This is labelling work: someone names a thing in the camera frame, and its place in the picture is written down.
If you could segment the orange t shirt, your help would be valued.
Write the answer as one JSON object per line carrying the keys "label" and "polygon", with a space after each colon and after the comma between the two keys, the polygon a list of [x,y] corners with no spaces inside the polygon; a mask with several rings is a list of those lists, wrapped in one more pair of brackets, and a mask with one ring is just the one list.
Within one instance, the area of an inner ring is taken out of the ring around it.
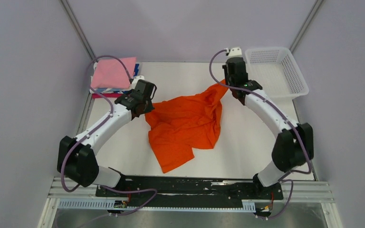
{"label": "orange t shirt", "polygon": [[194,159],[194,149],[215,147],[221,133],[221,99],[227,90],[216,83],[196,95],[154,103],[154,110],[145,114],[148,142],[162,173]]}

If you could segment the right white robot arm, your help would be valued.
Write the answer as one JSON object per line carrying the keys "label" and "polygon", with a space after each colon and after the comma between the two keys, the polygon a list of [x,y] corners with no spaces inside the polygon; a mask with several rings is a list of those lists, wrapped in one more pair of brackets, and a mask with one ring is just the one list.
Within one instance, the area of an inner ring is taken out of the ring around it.
{"label": "right white robot arm", "polygon": [[230,57],[222,66],[225,83],[234,98],[252,110],[271,130],[275,137],[272,161],[254,176],[253,194],[265,198],[271,193],[271,186],[307,164],[314,157],[313,129],[308,123],[298,123],[290,119],[266,95],[262,86],[250,80],[246,63],[242,57]]}

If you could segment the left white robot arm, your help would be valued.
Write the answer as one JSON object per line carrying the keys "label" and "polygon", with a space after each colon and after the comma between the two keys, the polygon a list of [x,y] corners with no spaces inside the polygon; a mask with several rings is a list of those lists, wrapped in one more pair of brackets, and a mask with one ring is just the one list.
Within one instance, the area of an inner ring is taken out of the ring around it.
{"label": "left white robot arm", "polygon": [[57,170],[65,191],[71,191],[65,184],[65,178],[68,177],[78,186],[107,186],[115,196],[122,196],[126,192],[127,184],[121,180],[122,174],[100,166],[96,155],[121,127],[154,109],[152,99],[156,90],[155,84],[138,80],[134,89],[113,102],[107,100],[109,111],[90,128],[77,136],[62,138],[59,143]]}

